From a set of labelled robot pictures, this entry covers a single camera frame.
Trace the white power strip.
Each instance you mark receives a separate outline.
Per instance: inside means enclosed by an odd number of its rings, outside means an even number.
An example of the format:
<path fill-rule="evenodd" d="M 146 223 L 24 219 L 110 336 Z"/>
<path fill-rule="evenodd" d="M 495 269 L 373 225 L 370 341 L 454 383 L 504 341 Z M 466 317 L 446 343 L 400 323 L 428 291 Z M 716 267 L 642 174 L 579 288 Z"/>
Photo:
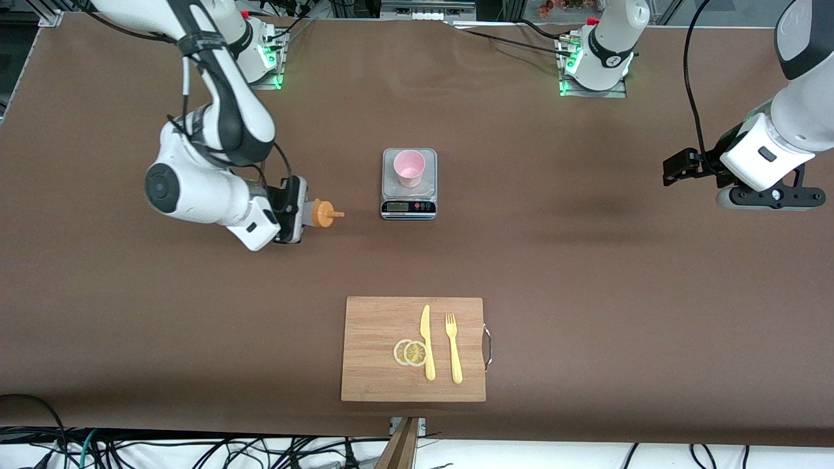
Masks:
<path fill-rule="evenodd" d="M 381 0 L 379 17 L 387 20 L 476 21 L 476 0 Z"/>

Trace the wooden beam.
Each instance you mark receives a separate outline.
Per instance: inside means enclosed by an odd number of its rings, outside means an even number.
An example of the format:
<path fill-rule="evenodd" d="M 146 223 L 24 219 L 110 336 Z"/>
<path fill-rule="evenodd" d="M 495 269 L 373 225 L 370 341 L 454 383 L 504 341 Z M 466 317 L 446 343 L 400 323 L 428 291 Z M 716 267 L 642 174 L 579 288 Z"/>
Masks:
<path fill-rule="evenodd" d="M 414 469 L 421 429 L 420 418 L 400 418 L 373 469 Z"/>

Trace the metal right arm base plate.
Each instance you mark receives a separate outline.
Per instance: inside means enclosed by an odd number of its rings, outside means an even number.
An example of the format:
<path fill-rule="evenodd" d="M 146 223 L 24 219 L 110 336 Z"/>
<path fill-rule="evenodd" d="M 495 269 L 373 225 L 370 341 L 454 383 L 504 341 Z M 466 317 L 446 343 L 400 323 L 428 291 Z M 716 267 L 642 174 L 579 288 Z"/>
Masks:
<path fill-rule="evenodd" d="M 262 23 L 253 27 L 253 40 L 238 57 L 250 87 L 259 90 L 280 90 L 288 51 L 288 35 L 284 29 Z"/>

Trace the yellow plastic fork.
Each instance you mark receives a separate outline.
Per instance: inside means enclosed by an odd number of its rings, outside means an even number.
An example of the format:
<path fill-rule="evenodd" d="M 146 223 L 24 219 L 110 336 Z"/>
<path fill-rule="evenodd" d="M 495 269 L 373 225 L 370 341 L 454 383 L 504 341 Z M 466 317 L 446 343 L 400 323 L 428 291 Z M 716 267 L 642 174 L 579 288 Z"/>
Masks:
<path fill-rule="evenodd" d="M 457 323 L 453 313 L 446 315 L 446 335 L 450 342 L 451 377 L 453 383 L 461 385 L 463 383 L 463 371 L 457 347 Z"/>

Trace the brown table cover mat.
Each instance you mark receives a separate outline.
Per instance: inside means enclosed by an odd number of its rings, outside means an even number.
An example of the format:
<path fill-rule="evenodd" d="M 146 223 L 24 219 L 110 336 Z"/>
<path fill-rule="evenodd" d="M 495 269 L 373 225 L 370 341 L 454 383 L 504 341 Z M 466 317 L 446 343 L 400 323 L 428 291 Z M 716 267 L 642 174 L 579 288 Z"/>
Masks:
<path fill-rule="evenodd" d="M 0 393 L 69 427 L 834 446 L 834 200 L 735 211 L 668 188 L 693 145 L 684 29 L 648 29 L 624 99 L 435 21 L 298 26 L 260 96 L 346 216 L 250 252 L 143 191 L 180 107 L 169 44 L 44 29 L 0 125 Z M 433 220 L 379 214 L 389 148 L 438 154 Z M 484 403 L 342 403 L 349 296 L 483 299 Z"/>

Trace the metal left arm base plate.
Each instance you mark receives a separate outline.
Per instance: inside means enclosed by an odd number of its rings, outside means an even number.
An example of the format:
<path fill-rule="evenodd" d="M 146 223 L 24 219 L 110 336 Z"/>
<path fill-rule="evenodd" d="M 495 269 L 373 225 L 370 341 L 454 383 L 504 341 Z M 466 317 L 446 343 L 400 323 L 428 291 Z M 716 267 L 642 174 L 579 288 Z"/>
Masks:
<path fill-rule="evenodd" d="M 621 77 L 619 82 L 608 90 L 592 90 L 584 88 L 574 76 L 569 74 L 569 65 L 574 65 L 575 60 L 581 56 L 580 40 L 568 38 L 561 35 L 554 40 L 555 49 L 559 51 L 557 63 L 559 66 L 559 92 L 562 97 L 583 97 L 583 98 L 626 98 L 627 90 L 625 78 Z"/>

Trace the translucent sauce bottle orange cap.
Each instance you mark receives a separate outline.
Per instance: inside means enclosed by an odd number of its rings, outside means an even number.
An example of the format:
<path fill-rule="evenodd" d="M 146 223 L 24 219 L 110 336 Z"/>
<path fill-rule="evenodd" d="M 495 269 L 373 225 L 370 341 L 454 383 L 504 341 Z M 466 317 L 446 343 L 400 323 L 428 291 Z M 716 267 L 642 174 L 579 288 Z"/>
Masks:
<path fill-rule="evenodd" d="M 345 213 L 337 211 L 328 200 L 309 200 L 304 203 L 302 223 L 305 226 L 328 228 L 334 220 L 345 217 Z"/>

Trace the pink plastic cup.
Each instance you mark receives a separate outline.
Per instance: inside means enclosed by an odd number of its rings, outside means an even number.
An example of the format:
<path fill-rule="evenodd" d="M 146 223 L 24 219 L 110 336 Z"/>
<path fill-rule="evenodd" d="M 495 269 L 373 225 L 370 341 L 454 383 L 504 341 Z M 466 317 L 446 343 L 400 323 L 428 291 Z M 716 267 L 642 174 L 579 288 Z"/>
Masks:
<path fill-rule="evenodd" d="M 425 172 L 426 160 L 420 151 L 405 149 L 394 156 L 393 168 L 399 183 L 409 189 L 417 187 Z"/>

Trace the yellow plastic knife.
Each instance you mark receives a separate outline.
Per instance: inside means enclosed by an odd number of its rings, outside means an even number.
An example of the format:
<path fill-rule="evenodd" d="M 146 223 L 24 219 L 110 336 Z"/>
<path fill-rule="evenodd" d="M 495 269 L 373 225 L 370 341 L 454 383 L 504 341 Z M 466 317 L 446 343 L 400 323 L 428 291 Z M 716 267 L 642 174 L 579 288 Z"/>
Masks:
<path fill-rule="evenodd" d="M 430 333 L 430 305 L 425 305 L 420 318 L 420 335 L 425 343 L 425 377 L 428 381 L 436 378 L 433 350 Z"/>

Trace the silver digital kitchen scale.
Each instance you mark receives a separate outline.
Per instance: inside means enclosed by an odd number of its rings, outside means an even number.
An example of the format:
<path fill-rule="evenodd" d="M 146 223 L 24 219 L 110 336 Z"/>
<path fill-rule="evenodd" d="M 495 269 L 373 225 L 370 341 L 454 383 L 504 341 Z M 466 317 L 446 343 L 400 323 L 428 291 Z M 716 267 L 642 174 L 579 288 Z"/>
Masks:
<path fill-rule="evenodd" d="M 425 157 L 426 167 L 420 184 L 412 189 L 399 183 L 394 156 L 399 151 L 414 149 Z M 438 154 L 430 148 L 389 148 L 381 158 L 381 196 L 379 214 L 386 220 L 433 220 L 438 212 L 440 177 Z"/>

